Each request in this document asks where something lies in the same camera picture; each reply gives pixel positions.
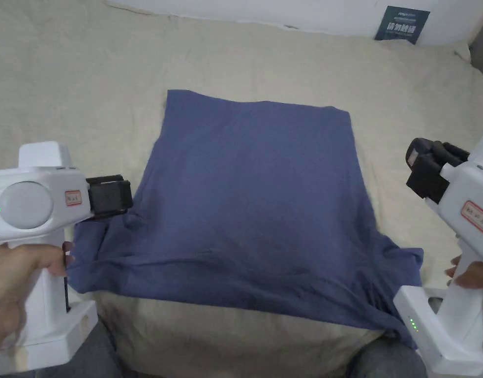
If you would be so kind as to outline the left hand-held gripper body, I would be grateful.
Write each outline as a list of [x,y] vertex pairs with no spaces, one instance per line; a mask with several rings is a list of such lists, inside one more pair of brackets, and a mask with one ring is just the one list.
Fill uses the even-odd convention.
[[[87,178],[56,141],[25,144],[18,167],[0,170],[0,242],[61,247],[65,229],[89,219],[122,215],[133,205],[121,175]],[[69,301],[67,280],[33,274],[24,319],[0,350],[0,375],[69,362],[98,322],[93,300]]]

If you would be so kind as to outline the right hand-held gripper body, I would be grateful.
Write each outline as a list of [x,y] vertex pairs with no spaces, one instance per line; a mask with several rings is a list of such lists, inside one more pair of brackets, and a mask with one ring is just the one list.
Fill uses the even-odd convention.
[[[483,263],[483,136],[472,152],[415,138],[405,159],[407,186],[457,236],[456,276]],[[483,372],[483,289],[404,285],[393,302],[432,372]]]

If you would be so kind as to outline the person's left hand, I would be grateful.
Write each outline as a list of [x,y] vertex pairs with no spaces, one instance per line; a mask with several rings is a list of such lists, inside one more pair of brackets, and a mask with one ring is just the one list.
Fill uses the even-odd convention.
[[62,247],[32,244],[11,249],[0,245],[0,347],[25,319],[24,302],[33,274],[47,269],[53,276],[65,277],[67,264],[74,260],[66,255],[72,246],[70,241]]

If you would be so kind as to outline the person's right hand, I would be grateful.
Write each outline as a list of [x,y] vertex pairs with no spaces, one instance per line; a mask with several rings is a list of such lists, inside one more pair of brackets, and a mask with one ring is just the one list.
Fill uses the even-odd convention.
[[483,262],[471,263],[463,274],[458,275],[455,272],[460,260],[461,256],[456,256],[451,260],[452,267],[445,270],[446,276],[454,279],[455,285],[461,288],[483,289]]

